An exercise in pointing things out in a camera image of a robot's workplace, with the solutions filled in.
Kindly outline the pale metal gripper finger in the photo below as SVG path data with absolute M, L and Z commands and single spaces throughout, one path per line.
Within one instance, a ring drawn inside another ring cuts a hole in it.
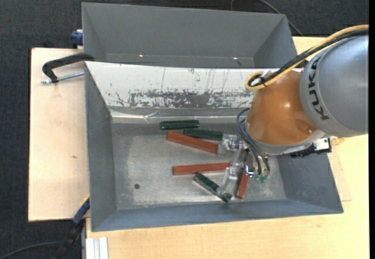
M 225 169 L 220 184 L 220 196 L 225 199 L 231 199 L 235 196 L 240 182 L 241 171 L 241 165 L 230 165 Z
M 237 135 L 223 134 L 222 139 L 217 148 L 218 155 L 225 155 L 226 152 L 235 152 L 238 149 L 243 148 L 243 142 L 238 138 Z

